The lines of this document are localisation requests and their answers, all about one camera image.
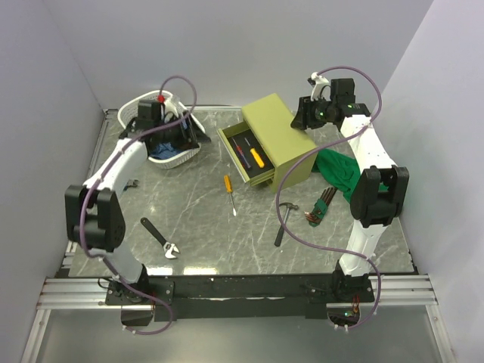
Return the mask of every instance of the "gray marble surface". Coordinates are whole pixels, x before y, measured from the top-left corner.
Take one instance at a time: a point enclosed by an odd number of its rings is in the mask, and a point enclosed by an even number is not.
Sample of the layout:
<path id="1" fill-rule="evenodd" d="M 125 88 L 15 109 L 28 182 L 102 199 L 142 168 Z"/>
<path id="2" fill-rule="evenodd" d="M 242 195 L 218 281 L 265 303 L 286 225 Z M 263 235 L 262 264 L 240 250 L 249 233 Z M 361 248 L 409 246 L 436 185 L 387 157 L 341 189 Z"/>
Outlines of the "gray marble surface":
<path id="1" fill-rule="evenodd" d="M 144 263 L 150 275 L 205 274 L 288 274 L 332 272 L 339 253 L 314 250 L 284 236 L 280 248 L 274 247 L 279 229 L 275 194 L 263 186 L 245 185 L 224 149 L 217 128 L 240 122 L 238 110 L 198 110 L 195 115 L 212 138 L 198 155 L 175 169 L 161 170 L 146 162 L 133 178 L 138 188 L 123 193 L 120 204 L 126 220 L 125 243 Z M 114 118 L 107 127 L 100 162 L 114 148 L 121 126 Z M 316 144 L 339 137 L 336 128 L 326 126 L 310 132 Z M 347 144 L 336 151 L 352 156 Z M 237 216 L 231 213 L 230 198 L 223 177 L 231 176 Z M 319 173 L 283 191 L 281 201 L 299 205 L 288 226 L 301 238 L 314 244 L 345 248 L 352 229 L 349 204 L 338 192 L 324 221 L 316 228 L 303 217 L 311 210 L 329 184 Z M 149 218 L 160 232 L 176 243 L 181 254 L 168 260 L 160 244 L 144 229 L 141 217 Z M 411 256 L 398 219 L 380 239 L 374 258 L 382 272 L 413 271 Z M 70 269 L 71 277 L 108 276 L 104 264 L 88 260 L 78 248 Z"/>

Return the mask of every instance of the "plastic basket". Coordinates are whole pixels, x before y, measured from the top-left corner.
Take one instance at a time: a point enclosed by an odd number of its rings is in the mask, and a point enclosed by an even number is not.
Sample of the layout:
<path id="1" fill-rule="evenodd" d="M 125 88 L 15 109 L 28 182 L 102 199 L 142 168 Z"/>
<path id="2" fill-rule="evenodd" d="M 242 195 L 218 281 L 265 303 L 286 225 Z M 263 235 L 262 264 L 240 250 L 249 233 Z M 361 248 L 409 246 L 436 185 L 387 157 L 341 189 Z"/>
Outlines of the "plastic basket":
<path id="1" fill-rule="evenodd" d="M 139 100 L 141 100 L 141 99 L 156 100 L 158 98 L 159 93 L 160 93 L 160 91 L 148 92 L 148 93 L 145 93 L 144 95 L 141 95 L 141 96 L 131 100 L 127 104 L 124 104 L 118 111 L 118 122 L 121 124 L 121 126 L 123 128 L 125 128 L 126 125 L 129 123 L 129 121 L 131 121 L 133 117 L 136 117 L 138 115 L 138 101 Z M 166 99 L 173 98 L 173 101 L 177 105 L 176 107 L 177 107 L 178 111 L 183 112 L 183 111 L 187 110 L 187 108 L 183 105 L 183 103 L 180 102 L 180 100 L 176 96 L 174 96 L 172 93 L 170 93 L 168 91 L 163 91 L 163 96 L 165 96 Z M 198 119 L 194 115 L 191 115 L 191 117 L 192 117 L 193 121 L 198 125 L 200 130 L 205 132 L 205 128 L 200 124 Z M 200 151 L 200 148 L 190 149 L 190 150 L 183 151 L 182 153 L 180 153 L 180 154 L 178 154 L 174 157 L 170 157 L 169 159 L 158 160 L 158 159 L 154 159 L 152 157 L 148 157 L 148 160 L 151 161 L 153 164 L 155 164 L 156 166 L 158 166 L 161 169 L 173 169 L 176 166 L 183 164 L 185 161 L 187 161 L 190 158 L 197 155 L 199 151 Z"/>

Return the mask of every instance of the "orange screwdriver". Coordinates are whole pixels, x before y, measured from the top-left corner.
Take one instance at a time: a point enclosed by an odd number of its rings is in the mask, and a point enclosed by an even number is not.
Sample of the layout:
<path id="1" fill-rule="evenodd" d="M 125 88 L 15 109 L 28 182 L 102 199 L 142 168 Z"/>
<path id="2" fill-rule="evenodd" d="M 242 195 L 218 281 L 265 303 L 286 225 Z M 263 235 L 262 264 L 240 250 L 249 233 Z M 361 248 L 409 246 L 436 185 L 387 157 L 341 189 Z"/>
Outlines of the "orange screwdriver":
<path id="1" fill-rule="evenodd" d="M 232 211 L 234 212 L 234 216 L 236 216 L 237 212 L 235 212 L 234 198 L 232 197 L 232 183 L 228 175 L 224 176 L 224 182 L 225 182 L 225 188 L 227 189 L 227 193 L 230 195 L 230 199 L 232 201 Z"/>
<path id="2" fill-rule="evenodd" d="M 247 138 L 245 138 L 245 142 L 247 143 L 247 146 L 248 147 L 251 147 L 250 146 L 250 143 L 249 143 L 249 140 L 247 140 Z M 264 162 L 262 161 L 262 158 L 260 157 L 260 155 L 257 153 L 256 149 L 254 147 L 251 147 L 250 149 L 250 153 L 252 154 L 252 156 L 254 157 L 254 160 L 256 161 L 257 165 L 259 166 L 260 169 L 262 169 L 264 167 Z"/>

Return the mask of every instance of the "hammer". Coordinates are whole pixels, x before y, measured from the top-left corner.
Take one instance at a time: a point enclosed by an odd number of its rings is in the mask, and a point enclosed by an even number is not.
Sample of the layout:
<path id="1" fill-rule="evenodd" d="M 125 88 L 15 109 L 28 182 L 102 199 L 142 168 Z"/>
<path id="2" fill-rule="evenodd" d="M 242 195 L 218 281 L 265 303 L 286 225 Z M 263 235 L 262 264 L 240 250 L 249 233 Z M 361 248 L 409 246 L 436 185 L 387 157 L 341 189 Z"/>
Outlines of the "hammer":
<path id="1" fill-rule="evenodd" d="M 287 222 L 287 217 L 289 216 L 289 211 L 291 209 L 294 209 L 294 210 L 299 209 L 299 206 L 297 206 L 296 204 L 289 203 L 289 202 L 281 203 L 281 204 L 279 204 L 279 206 L 286 206 L 286 215 L 284 216 L 284 224 Z M 281 227 L 279 227 L 279 232 L 278 232 L 278 235 L 275 238 L 275 242 L 274 242 L 274 245 L 276 247 L 279 247 L 281 245 L 282 236 L 284 236 L 284 228 L 282 228 L 282 226 L 281 226 Z"/>

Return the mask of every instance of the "blue cloth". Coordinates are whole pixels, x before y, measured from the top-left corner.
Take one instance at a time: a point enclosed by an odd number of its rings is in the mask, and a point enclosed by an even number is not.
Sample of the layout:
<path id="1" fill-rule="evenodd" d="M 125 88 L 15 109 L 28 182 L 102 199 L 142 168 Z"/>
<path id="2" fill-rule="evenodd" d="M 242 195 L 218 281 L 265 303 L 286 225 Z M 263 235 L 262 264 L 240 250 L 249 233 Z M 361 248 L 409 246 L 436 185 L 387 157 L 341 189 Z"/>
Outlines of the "blue cloth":
<path id="1" fill-rule="evenodd" d="M 176 150 L 169 142 L 165 144 L 158 144 L 157 148 L 153 150 L 150 157 L 158 160 L 166 160 L 170 157 L 175 157 L 183 151 Z"/>

